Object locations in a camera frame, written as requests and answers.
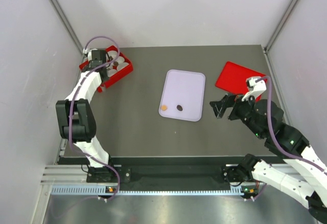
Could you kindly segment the red chocolate box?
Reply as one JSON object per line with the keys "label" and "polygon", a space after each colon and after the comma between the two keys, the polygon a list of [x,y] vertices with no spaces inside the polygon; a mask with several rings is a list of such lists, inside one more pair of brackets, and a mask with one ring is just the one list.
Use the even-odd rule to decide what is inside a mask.
{"label": "red chocolate box", "polygon": [[[106,48],[105,51],[112,59],[114,59],[118,53],[118,50],[115,46],[110,46]],[[88,62],[89,61],[87,58],[83,60],[83,62],[79,65],[79,69],[83,70],[87,66]],[[101,93],[103,90],[114,85],[116,82],[124,78],[132,71],[133,71],[132,62],[123,53],[120,52],[118,59],[114,61],[112,64],[110,64],[109,67],[107,67],[109,80],[105,81],[97,88],[98,93]]]}

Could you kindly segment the red box lid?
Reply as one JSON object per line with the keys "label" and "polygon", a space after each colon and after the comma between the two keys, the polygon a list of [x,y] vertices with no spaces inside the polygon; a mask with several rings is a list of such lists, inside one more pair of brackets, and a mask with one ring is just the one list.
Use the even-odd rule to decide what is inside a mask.
{"label": "red box lid", "polygon": [[228,61],[215,86],[234,95],[245,95],[248,92],[246,79],[254,76],[264,77],[265,75],[252,69]]}

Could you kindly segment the orange square chocolate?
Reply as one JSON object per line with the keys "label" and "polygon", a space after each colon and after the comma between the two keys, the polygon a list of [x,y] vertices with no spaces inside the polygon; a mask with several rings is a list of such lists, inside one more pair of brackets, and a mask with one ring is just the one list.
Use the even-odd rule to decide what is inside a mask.
{"label": "orange square chocolate", "polygon": [[163,110],[163,111],[165,111],[165,110],[168,109],[168,107],[166,105],[162,105],[160,109]]}

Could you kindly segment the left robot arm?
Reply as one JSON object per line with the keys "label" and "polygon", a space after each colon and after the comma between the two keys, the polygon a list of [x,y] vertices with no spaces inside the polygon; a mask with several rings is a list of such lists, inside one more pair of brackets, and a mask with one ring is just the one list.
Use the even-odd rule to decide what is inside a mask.
{"label": "left robot arm", "polygon": [[97,125],[90,107],[91,100],[99,86],[109,79],[104,65],[110,60],[105,50],[91,49],[86,52],[87,64],[73,91],[56,103],[59,132],[72,147],[89,161],[87,181],[110,182],[116,169],[112,160],[96,137]]}

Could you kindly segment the dark oval leaf chocolate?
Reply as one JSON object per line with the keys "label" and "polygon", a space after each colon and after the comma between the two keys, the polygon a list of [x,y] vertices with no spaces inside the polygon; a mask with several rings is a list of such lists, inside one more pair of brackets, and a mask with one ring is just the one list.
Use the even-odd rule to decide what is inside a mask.
{"label": "dark oval leaf chocolate", "polygon": [[183,111],[183,108],[182,108],[181,105],[177,105],[176,108],[177,108],[178,111]]}

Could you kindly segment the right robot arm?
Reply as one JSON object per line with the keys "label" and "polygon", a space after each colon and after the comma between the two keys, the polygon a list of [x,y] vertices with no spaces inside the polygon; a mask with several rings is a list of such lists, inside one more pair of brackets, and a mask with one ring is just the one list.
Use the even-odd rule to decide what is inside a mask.
{"label": "right robot arm", "polygon": [[211,101],[215,117],[220,119],[228,108],[228,119],[240,120],[264,146],[295,169],[297,180],[274,169],[258,157],[247,154],[236,167],[238,179],[271,185],[301,203],[320,223],[326,223],[326,165],[320,161],[309,140],[295,127],[283,122],[284,112],[270,99],[247,100],[242,95],[227,94]]}

